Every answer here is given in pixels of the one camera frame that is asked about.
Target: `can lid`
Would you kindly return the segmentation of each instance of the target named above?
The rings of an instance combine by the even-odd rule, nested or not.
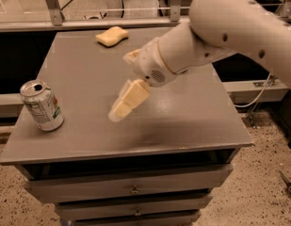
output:
[[[46,89],[46,84],[41,80],[31,80],[21,87],[23,96],[36,96],[41,94]]]

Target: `cabinet drawer front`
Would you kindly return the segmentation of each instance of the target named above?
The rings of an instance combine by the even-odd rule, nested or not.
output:
[[[157,194],[146,197],[126,197],[120,200],[105,200],[85,203],[62,203],[56,212],[67,220],[92,218],[113,218],[123,216],[141,217],[142,215],[199,210],[204,208],[212,196],[195,192]]]
[[[187,191],[221,186],[230,164],[27,182],[25,189],[43,203]]]
[[[195,222],[201,213],[199,211],[187,211],[180,213],[167,213],[149,215],[140,218],[110,218],[76,221],[75,226],[170,226],[189,225]]]

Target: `sponge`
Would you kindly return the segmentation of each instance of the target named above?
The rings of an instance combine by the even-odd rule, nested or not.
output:
[[[121,40],[128,38],[128,32],[119,26],[113,26],[106,32],[96,35],[96,40],[106,47],[115,46]]]
[[[137,79],[133,82],[128,80],[108,114],[109,119],[113,122],[121,121],[149,96],[150,87],[144,80]]]

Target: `table top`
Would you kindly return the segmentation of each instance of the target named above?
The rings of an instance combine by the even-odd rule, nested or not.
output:
[[[108,112],[118,93],[136,76],[122,56],[170,28],[128,29],[113,48],[95,40],[103,31],[59,32],[38,78],[55,92],[65,121],[42,132],[24,108],[5,150],[2,165],[50,163],[161,153],[186,153],[252,145],[213,66],[190,68],[125,120]]]

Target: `gray cabinet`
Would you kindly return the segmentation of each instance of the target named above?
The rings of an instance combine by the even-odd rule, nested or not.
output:
[[[129,40],[105,48],[102,31],[57,33],[39,78],[56,93],[65,121],[40,131],[24,108],[0,158],[75,226],[190,224],[230,175],[241,147],[252,145],[212,65],[190,69],[129,117],[108,111],[125,78],[121,57],[169,28],[129,29]]]

